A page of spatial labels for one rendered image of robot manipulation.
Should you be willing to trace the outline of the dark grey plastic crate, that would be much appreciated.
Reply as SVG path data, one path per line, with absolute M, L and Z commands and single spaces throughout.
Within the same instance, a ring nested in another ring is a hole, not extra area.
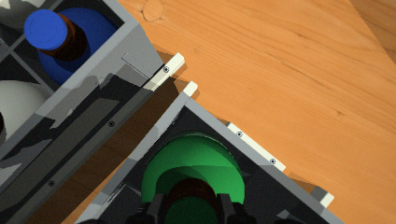
M 184 91 L 74 224 L 92 218 L 124 224 L 142 204 L 141 181 L 150 159 L 174 135 L 191 130 L 214 135 L 231 152 L 244 177 L 243 205 L 257 224 L 285 218 L 304 224 L 346 224 Z
M 0 45 L 0 80 L 40 84 L 51 95 L 0 146 L 0 224 L 6 224 L 164 66 L 141 24 L 118 0 L 57 0 L 49 10 L 71 7 L 99 11 L 120 29 L 62 86 L 46 74 L 37 48 L 25 35 L 0 23 L 5 48 Z

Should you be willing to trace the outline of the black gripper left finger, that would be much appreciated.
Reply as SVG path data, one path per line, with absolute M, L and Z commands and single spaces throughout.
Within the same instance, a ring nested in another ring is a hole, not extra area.
M 166 200 L 167 193 L 155 193 L 152 201 L 140 204 L 135 215 L 127 217 L 124 224 L 164 224 Z M 78 224 L 107 224 L 107 222 L 92 218 Z

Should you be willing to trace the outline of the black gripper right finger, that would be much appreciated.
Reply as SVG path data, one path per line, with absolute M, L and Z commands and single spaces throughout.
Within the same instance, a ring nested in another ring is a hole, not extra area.
M 232 202 L 229 193 L 217 193 L 218 224 L 257 224 L 255 217 L 248 215 L 244 205 Z M 304 224 L 300 221 L 285 218 L 274 224 Z

